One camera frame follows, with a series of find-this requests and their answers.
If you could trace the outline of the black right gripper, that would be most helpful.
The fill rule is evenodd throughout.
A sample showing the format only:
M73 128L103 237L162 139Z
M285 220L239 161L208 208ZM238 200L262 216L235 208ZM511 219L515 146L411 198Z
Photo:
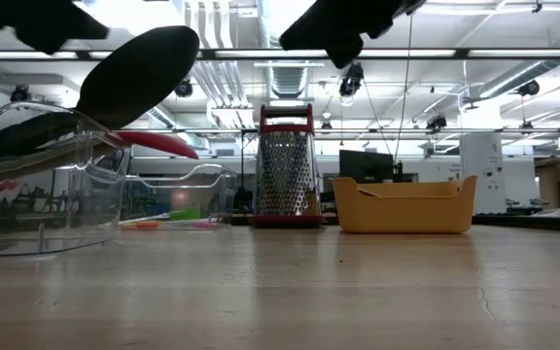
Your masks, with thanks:
M426 0L362 1L347 8L342 0L317 0L280 36L285 51L332 50L332 63L340 69L351 63L364 47L362 35L377 39L387 33L394 19L413 15Z

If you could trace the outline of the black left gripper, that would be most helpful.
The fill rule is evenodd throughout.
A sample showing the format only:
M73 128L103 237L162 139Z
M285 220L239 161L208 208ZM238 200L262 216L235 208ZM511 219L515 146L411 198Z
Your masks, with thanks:
M102 40L109 28L70 0L0 0L0 30L12 28L23 44L53 54L62 39Z

